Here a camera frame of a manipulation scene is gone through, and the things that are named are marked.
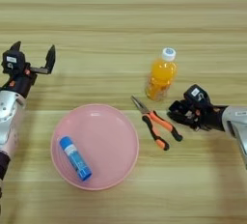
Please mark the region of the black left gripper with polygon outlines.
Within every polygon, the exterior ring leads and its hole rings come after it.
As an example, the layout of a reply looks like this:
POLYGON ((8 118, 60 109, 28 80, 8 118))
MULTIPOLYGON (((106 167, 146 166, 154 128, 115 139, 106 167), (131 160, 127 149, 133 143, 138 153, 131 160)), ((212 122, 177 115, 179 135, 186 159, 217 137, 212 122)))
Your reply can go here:
MULTIPOLYGON (((21 42, 15 42, 11 46, 11 50, 18 51, 20 46, 21 42)), ((53 71, 56 61, 55 45, 52 45, 48 50, 45 61, 44 67, 34 68, 31 67, 30 64, 26 64, 24 70, 20 72, 9 72, 9 79, 2 87, 0 87, 0 91, 15 92, 22 95, 24 98, 27 98, 31 87, 36 82, 37 73, 50 74, 53 71)))

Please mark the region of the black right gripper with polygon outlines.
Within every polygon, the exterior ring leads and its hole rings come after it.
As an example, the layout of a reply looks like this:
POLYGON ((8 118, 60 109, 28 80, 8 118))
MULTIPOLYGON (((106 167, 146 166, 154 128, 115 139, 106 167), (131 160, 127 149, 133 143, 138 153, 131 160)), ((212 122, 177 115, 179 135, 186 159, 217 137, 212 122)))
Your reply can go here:
POLYGON ((225 106, 205 105, 201 108, 197 107, 194 112, 193 119, 189 119, 181 114, 186 114, 193 110, 192 103, 186 99, 176 100, 169 107, 168 117, 173 121, 189 126, 194 130, 203 129, 210 131, 216 129, 224 131, 222 116, 225 106))

